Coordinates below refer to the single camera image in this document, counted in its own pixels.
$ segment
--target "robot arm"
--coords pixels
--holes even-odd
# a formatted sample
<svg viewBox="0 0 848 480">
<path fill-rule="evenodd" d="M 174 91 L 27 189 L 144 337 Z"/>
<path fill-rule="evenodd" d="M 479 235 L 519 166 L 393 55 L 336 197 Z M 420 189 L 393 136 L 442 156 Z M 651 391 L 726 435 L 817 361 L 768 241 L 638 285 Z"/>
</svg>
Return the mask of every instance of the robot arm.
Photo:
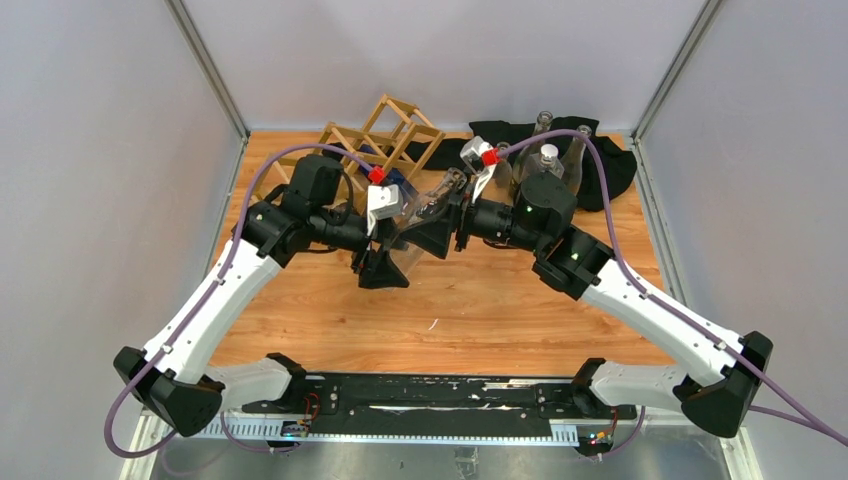
<svg viewBox="0 0 848 480">
<path fill-rule="evenodd" d="M 573 380 L 578 387 L 573 401 L 586 415 L 609 406 L 638 404 L 682 411 L 710 433 L 735 435 L 759 381 L 723 346 L 714 346 L 633 287 L 610 248 L 571 224 L 576 198 L 553 175 L 540 173 L 522 182 L 515 206 L 480 199 L 494 165 L 491 157 L 477 155 L 490 151 L 485 142 L 475 139 L 469 145 L 463 151 L 468 170 L 449 171 L 438 192 L 411 203 L 398 224 L 390 218 L 402 201 L 397 188 L 375 185 L 369 187 L 365 216 L 348 212 L 334 219 L 326 206 L 334 200 L 341 167 L 324 157 L 302 159 L 279 205 L 266 199 L 250 207 L 242 238 L 228 242 L 221 257 L 233 242 L 240 242 L 231 271 L 176 344 L 164 343 L 209 282 L 218 281 L 214 274 L 143 350 L 124 347 L 115 358 L 115 368 L 127 382 L 164 350 L 164 357 L 133 393 L 181 435 L 194 435 L 223 409 L 297 395 L 293 392 L 305 371 L 280 354 L 235 367 L 210 368 L 208 362 L 250 300 L 311 242 L 352 251 L 351 267 L 359 274 L 359 286 L 384 288 L 409 285 L 389 255 L 398 241 L 446 258 L 451 237 L 455 236 L 455 250 L 461 251 L 476 236 L 534 252 L 533 271 L 543 283 L 621 319 L 677 362 L 629 366 L 589 359 Z M 372 240 L 380 243 L 378 250 L 372 249 Z M 772 348 L 766 337 L 753 332 L 742 338 L 695 315 L 659 289 L 649 289 L 765 368 Z"/>
</svg>

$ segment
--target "wooden table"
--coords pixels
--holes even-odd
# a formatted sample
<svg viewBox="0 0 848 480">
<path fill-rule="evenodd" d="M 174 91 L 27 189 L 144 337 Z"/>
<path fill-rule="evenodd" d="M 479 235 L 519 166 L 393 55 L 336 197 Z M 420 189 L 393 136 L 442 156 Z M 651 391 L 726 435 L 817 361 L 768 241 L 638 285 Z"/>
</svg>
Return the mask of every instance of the wooden table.
<svg viewBox="0 0 848 480">
<path fill-rule="evenodd" d="M 317 135 L 251 136 L 219 252 L 256 169 L 269 154 Z M 425 171 L 413 183 L 432 183 L 442 174 Z M 628 261 L 660 285 L 635 186 L 613 201 L 613 216 Z M 574 223 L 609 240 L 601 212 L 578 212 Z M 212 364 L 254 362 L 269 352 L 308 371 L 572 375 L 589 357 L 670 363 L 616 318 L 549 289 L 532 264 L 529 252 L 495 250 L 472 239 L 447 260 L 423 255 L 408 289 L 375 291 L 357 288 L 350 253 L 300 254 L 247 307 Z"/>
</svg>

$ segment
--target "black fabric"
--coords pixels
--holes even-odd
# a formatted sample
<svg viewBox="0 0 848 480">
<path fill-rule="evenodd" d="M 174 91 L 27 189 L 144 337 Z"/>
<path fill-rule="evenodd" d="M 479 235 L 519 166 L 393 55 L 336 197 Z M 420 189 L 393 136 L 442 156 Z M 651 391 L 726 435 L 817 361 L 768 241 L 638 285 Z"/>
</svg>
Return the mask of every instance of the black fabric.
<svg viewBox="0 0 848 480">
<path fill-rule="evenodd" d="M 580 125 L 586 125 L 594 132 L 598 128 L 598 121 L 583 117 L 557 117 L 551 123 L 551 130 L 562 128 L 576 130 Z M 496 145 L 498 142 L 508 142 L 510 145 L 514 145 L 533 134 L 532 123 L 512 124 L 501 120 L 490 120 L 471 122 L 468 126 L 471 127 L 474 135 L 479 135 L 483 140 L 492 145 Z M 551 138 L 548 142 L 556 145 L 562 154 L 568 149 L 571 140 L 572 137 L 562 136 Z M 442 143 L 433 152 L 427 164 L 424 165 L 424 169 L 447 170 L 450 167 L 465 168 L 465 164 L 459 158 L 459 151 L 465 145 L 466 141 L 464 139 L 442 140 Z M 633 177 L 636 175 L 636 157 L 631 152 L 621 150 L 608 137 L 592 135 L 592 143 L 601 154 L 601 163 L 604 165 L 610 199 L 616 198 L 624 193 L 633 182 Z M 421 158 L 421 155 L 428 146 L 429 143 L 411 142 L 406 148 L 406 152 L 410 158 L 417 161 Z M 336 159 L 341 158 L 341 155 L 327 152 L 326 150 L 324 154 Z M 509 163 L 512 164 L 517 156 L 518 152 L 510 155 Z M 580 183 L 580 191 L 577 192 L 577 206 L 591 212 L 604 209 L 604 203 L 601 197 L 601 184 L 598 179 L 598 169 L 595 167 L 595 162 L 592 160 L 592 156 L 588 150 L 583 154 L 583 180 Z"/>
</svg>

